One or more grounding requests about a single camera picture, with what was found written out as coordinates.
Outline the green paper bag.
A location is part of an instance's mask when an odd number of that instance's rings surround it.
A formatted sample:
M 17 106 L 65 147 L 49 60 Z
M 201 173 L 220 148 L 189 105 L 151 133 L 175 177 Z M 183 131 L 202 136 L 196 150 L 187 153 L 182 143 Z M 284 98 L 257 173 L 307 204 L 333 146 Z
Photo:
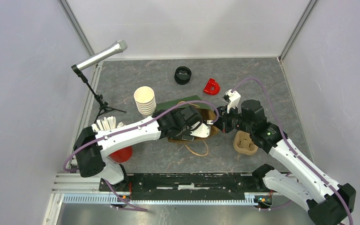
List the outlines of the green paper bag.
M 184 98 L 180 98 L 180 99 L 176 99 L 176 100 L 172 100 L 172 101 L 159 103 L 159 104 L 157 104 L 157 107 L 156 107 L 156 113 L 158 113 L 160 111 L 165 111 L 165 110 L 173 107 L 174 105 L 179 105 L 181 103 L 185 103 L 185 102 L 189 102 L 189 101 L 202 101 L 202 99 L 198 95 L 194 95 L 194 96 L 190 96 L 190 97 L 184 97 Z M 188 103 L 186 105 L 180 106 L 178 109 L 185 108 L 186 106 L 189 106 L 189 105 L 193 105 L 198 110 L 198 112 L 202 115 L 203 120 L 215 120 L 216 119 L 215 110 L 213 108 L 211 108 L 210 105 L 206 104 L 206 101 L 204 101 L 203 103 Z M 188 149 L 194 155 L 197 155 L 200 157 L 205 157 L 209 153 L 209 147 L 206 143 L 206 140 L 208 138 L 216 135 L 217 133 L 218 133 L 218 129 L 211 125 L 210 134 L 208 135 L 208 137 L 205 137 L 205 138 L 194 137 L 191 140 L 190 138 L 186 138 L 186 135 L 182 135 L 182 137 L 180 137 L 180 138 L 175 138 L 175 139 L 167 138 L 167 140 L 170 143 L 184 145 L 186 147 L 186 149 Z M 201 153 L 201 154 L 197 153 L 197 152 L 191 150 L 191 148 L 189 147 L 190 144 L 199 142 L 199 141 L 202 141 L 203 144 L 205 145 L 205 148 L 206 148 L 205 153 Z

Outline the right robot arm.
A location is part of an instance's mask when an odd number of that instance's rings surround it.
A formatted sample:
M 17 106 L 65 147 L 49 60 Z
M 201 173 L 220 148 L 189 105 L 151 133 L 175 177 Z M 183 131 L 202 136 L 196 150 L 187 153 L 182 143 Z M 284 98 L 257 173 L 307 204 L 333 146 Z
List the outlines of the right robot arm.
M 246 100 L 240 109 L 221 106 L 216 115 L 215 127 L 223 133 L 232 130 L 248 133 L 254 145 L 278 160 L 295 177 L 290 179 L 264 164 L 253 172 L 255 190 L 270 189 L 282 194 L 302 207 L 316 225 L 339 225 L 345 218 L 353 224 L 354 187 L 349 183 L 339 184 L 305 157 L 280 126 L 267 120 L 259 101 Z

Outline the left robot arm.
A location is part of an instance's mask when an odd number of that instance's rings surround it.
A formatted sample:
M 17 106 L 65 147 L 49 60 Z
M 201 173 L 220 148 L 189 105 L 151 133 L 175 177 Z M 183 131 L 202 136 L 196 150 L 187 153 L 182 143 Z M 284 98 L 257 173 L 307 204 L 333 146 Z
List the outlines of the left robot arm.
M 123 191 L 128 187 L 128 177 L 121 165 L 110 159 L 111 154 L 137 143 L 183 135 L 200 138 L 210 135 L 210 127 L 193 105 L 159 111 L 139 122 L 112 130 L 94 131 L 87 127 L 75 145 L 80 176 L 99 176 L 117 191 Z

